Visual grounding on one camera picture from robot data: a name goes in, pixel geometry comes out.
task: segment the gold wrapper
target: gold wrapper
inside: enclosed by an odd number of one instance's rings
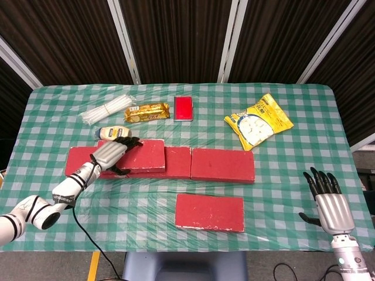
[[[166,118],[169,118],[169,105],[162,102],[128,107],[125,110],[125,120],[130,123]]]

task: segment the snack package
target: snack package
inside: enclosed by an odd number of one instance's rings
[[[162,102],[128,107],[125,110],[125,120],[130,123],[166,118],[169,118],[169,105]]]
[[[224,120],[240,137],[244,150],[249,151],[275,133],[293,127],[285,112],[271,94],[266,94],[255,105]]]

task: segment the yellow floor line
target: yellow floor line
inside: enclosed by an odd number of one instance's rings
[[[91,257],[90,270],[88,272],[87,281],[95,281],[96,272],[98,270],[100,252],[93,252]]]

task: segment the white straw bundle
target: white straw bundle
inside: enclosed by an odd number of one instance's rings
[[[113,113],[126,109],[126,107],[129,107],[134,102],[135,98],[131,95],[120,95],[106,104],[81,113],[80,116],[82,117],[83,122],[92,125]]]

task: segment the bottle cap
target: bottle cap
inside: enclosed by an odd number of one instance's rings
[[[97,136],[99,139],[100,139],[100,130],[101,128],[95,132],[95,136]]]

